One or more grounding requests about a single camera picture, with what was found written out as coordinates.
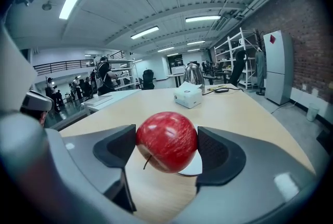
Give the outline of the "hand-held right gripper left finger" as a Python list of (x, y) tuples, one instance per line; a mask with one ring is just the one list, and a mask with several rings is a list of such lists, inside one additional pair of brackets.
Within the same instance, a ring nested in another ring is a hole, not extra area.
[(60, 178), (94, 214), (136, 211), (125, 172), (135, 148), (134, 124), (69, 137), (46, 132)]

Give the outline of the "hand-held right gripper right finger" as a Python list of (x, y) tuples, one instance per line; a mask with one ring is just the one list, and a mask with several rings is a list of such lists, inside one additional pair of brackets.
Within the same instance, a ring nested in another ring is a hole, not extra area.
[(316, 177), (277, 145), (198, 127), (202, 173), (177, 223), (287, 223), (312, 195)]

